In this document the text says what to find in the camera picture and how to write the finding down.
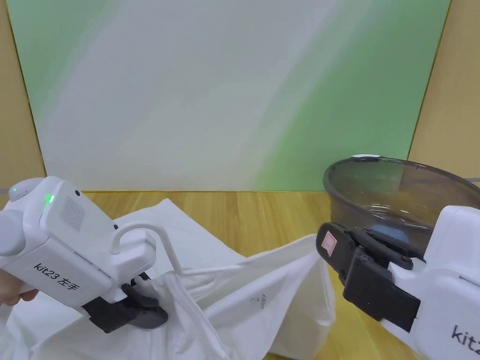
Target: round button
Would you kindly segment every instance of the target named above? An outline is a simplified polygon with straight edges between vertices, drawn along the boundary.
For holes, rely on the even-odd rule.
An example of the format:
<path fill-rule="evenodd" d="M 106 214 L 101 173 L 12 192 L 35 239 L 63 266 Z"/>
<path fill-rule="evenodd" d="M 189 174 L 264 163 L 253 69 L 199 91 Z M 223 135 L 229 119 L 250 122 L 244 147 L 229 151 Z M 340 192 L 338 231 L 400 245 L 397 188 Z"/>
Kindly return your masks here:
<path fill-rule="evenodd" d="M 0 211 L 0 256 L 15 255 L 25 248 L 22 219 L 20 211 Z"/>

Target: human hand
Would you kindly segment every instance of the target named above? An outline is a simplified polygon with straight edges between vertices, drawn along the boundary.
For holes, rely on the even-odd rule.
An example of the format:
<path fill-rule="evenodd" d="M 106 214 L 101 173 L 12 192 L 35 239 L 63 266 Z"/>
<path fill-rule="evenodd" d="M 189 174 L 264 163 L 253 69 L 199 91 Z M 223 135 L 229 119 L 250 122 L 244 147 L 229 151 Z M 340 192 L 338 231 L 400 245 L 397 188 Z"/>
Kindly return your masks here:
<path fill-rule="evenodd" d="M 20 294 L 24 282 L 0 269 L 0 304 L 13 306 L 20 299 L 31 301 L 38 294 L 38 290 L 30 290 Z"/>

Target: green indicator light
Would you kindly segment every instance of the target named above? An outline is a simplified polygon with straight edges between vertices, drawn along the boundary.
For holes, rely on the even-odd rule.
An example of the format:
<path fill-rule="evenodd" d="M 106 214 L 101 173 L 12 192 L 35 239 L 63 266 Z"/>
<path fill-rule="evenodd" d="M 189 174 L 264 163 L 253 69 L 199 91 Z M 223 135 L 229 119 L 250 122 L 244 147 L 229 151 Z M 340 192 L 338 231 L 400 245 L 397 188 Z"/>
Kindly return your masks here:
<path fill-rule="evenodd" d="M 47 209 L 47 206 L 49 203 L 51 203 L 53 201 L 53 199 L 55 199 L 55 195 L 46 195 L 45 196 L 45 207 L 43 208 L 43 212 L 45 212 L 45 210 Z"/>

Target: blue object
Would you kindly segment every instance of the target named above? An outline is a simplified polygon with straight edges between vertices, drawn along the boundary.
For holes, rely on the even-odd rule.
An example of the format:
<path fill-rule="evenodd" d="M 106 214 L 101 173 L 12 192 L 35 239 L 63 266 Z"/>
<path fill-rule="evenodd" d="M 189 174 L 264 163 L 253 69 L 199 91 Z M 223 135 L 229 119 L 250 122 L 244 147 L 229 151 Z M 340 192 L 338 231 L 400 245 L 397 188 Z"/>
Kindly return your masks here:
<path fill-rule="evenodd" d="M 382 224 L 375 224 L 371 227 L 372 230 L 381 232 L 382 234 L 391 236 L 397 240 L 408 242 L 408 235 L 404 233 L 402 230 L 391 228 L 390 226 L 382 225 Z"/>

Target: wooden table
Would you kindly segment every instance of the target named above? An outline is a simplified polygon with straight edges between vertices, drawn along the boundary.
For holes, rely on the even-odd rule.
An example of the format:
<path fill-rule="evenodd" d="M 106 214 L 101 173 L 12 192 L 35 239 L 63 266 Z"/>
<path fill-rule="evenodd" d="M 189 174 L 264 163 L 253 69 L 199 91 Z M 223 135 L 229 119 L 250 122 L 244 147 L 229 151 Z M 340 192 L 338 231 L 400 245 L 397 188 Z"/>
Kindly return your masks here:
<path fill-rule="evenodd" d="M 92 192 L 87 194 L 111 218 L 169 198 L 193 220 L 244 256 L 274 249 L 330 220 L 326 193 L 313 192 Z M 317 359 L 421 359 L 379 323 L 342 297 L 331 271 L 336 322 Z M 280 359 L 269 355 L 266 359 Z"/>

